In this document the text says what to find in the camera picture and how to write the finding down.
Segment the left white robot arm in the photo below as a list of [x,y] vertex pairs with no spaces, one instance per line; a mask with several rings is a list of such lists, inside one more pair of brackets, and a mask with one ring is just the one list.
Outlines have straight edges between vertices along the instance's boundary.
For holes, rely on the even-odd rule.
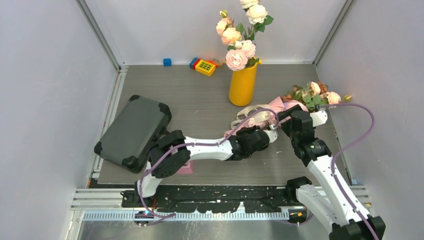
[[150,149],[144,173],[135,184],[134,200],[141,207],[148,207],[162,179],[176,174],[191,161],[241,161],[265,150],[277,137],[275,130],[258,126],[243,127],[234,135],[218,139],[191,138],[175,130]]

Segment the pink flower bouquet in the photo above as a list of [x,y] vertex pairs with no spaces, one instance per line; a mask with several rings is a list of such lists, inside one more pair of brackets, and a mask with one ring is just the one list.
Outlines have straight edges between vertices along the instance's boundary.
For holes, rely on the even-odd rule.
[[231,122],[230,130],[226,131],[224,136],[235,135],[236,133],[233,132],[233,129],[239,124],[241,124],[241,126],[237,128],[238,131],[243,127],[249,128],[259,126],[264,128],[277,123],[275,116],[270,111],[261,111],[244,121],[248,115],[261,109],[270,109],[275,113],[279,113],[292,107],[299,106],[303,111],[312,113],[317,106],[348,103],[351,100],[351,95],[342,97],[337,92],[330,91],[328,85],[321,81],[308,82],[305,87],[294,85],[292,90],[288,91],[287,94],[276,97],[268,104],[249,105],[240,110],[236,115],[236,119]]

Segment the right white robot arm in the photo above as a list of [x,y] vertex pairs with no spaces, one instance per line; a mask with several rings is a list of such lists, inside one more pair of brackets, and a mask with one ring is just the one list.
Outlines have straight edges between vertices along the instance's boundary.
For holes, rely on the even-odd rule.
[[344,179],[338,177],[335,157],[327,144],[315,136],[315,128],[327,121],[327,113],[309,113],[295,106],[278,113],[278,118],[284,120],[281,128],[290,138],[295,155],[325,193],[322,196],[307,177],[297,177],[286,183],[287,202],[307,207],[331,240],[381,240],[386,230],[383,219],[372,216]]

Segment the beige ribbon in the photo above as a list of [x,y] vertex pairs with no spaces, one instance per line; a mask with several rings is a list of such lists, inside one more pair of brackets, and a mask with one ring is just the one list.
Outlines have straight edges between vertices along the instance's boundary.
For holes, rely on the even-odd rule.
[[236,128],[244,119],[246,119],[246,121],[242,124],[240,129],[243,127],[250,128],[254,126],[264,128],[270,125],[275,125],[277,121],[276,121],[275,115],[272,112],[268,110],[264,110],[264,111],[260,111],[256,113],[257,111],[262,109],[270,110],[271,106],[268,104],[260,104],[260,105],[250,105],[243,108],[241,111],[237,113],[236,119],[231,122],[230,129],[232,130]]

